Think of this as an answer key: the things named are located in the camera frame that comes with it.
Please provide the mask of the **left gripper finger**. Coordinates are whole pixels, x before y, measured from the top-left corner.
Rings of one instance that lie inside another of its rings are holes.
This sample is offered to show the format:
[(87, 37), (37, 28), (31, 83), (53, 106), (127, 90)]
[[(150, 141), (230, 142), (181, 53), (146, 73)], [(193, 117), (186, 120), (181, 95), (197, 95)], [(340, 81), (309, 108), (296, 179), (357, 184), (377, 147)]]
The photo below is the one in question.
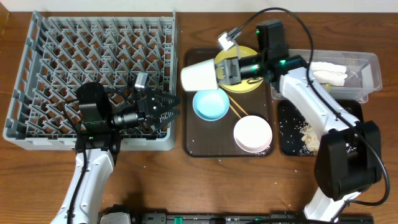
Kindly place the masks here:
[(167, 126), (170, 122), (176, 119), (180, 115), (180, 110), (172, 109), (170, 111), (162, 113), (160, 116), (154, 118), (152, 124), (152, 130), (158, 131), (163, 127)]
[(175, 108), (181, 102), (179, 96), (170, 95), (170, 94), (155, 94), (154, 98), (156, 104), (163, 109)]

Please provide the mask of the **light blue bowl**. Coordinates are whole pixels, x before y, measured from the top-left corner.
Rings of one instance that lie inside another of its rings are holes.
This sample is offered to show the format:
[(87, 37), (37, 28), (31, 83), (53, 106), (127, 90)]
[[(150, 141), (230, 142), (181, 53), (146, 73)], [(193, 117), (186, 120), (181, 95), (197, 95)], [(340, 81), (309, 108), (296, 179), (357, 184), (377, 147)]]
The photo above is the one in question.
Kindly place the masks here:
[(205, 121), (217, 121), (229, 110), (229, 97), (222, 89), (195, 93), (192, 106), (195, 114)]

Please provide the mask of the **white napkin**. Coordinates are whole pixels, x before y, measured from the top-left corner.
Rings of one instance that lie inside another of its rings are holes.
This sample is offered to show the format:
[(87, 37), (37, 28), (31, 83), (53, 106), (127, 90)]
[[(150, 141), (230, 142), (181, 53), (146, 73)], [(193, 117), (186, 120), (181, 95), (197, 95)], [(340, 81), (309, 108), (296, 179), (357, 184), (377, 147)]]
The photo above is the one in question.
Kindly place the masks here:
[(312, 62), (310, 69), (317, 81), (322, 84), (343, 86), (345, 79), (348, 77), (346, 74), (347, 66), (344, 65), (336, 65), (329, 62)]

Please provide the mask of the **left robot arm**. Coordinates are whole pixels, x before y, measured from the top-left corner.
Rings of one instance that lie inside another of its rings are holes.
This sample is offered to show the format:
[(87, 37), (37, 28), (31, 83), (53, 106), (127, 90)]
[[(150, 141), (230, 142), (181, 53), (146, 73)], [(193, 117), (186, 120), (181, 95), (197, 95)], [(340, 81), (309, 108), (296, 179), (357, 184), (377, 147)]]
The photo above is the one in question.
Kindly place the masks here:
[(97, 82), (76, 91), (83, 117), (73, 126), (75, 171), (53, 223), (96, 223), (105, 185), (120, 152), (122, 131), (143, 125), (156, 132), (180, 114), (180, 98), (175, 95), (145, 89), (143, 99), (113, 110), (110, 93), (119, 95), (121, 91)]

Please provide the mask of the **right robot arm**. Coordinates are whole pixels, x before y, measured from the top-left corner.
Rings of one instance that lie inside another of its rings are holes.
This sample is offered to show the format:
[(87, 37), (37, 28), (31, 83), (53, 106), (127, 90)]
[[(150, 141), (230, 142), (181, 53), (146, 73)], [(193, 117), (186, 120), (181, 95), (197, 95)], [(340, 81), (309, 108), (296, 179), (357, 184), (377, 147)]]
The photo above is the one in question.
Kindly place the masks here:
[(259, 53), (230, 57), (215, 64), (217, 81), (235, 85), (262, 77), (289, 100), (307, 120), (320, 140), (315, 163), (318, 189), (304, 208), (309, 220), (337, 222), (339, 215), (372, 184), (385, 180), (381, 161), (381, 134), (372, 122), (362, 122), (347, 112), (319, 84), (311, 61), (291, 56), (280, 20), (256, 26)]

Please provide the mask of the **white bowl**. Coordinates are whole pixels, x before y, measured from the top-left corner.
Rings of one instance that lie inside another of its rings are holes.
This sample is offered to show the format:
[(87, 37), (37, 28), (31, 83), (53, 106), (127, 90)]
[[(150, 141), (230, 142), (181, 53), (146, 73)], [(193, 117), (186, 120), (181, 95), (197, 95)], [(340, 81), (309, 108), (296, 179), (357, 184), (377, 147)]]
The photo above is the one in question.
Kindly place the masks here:
[(234, 126), (235, 143), (244, 151), (258, 153), (271, 146), (273, 132), (270, 124), (262, 117), (249, 115), (241, 118)]

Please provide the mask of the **small white cup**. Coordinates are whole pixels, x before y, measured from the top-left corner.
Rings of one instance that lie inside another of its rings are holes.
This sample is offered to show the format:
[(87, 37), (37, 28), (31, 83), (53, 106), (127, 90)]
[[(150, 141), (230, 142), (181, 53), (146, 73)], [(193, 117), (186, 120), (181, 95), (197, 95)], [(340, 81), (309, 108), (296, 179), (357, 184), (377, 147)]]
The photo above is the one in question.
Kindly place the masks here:
[(182, 88), (186, 92), (217, 90), (215, 60), (209, 59), (182, 68), (180, 72)]

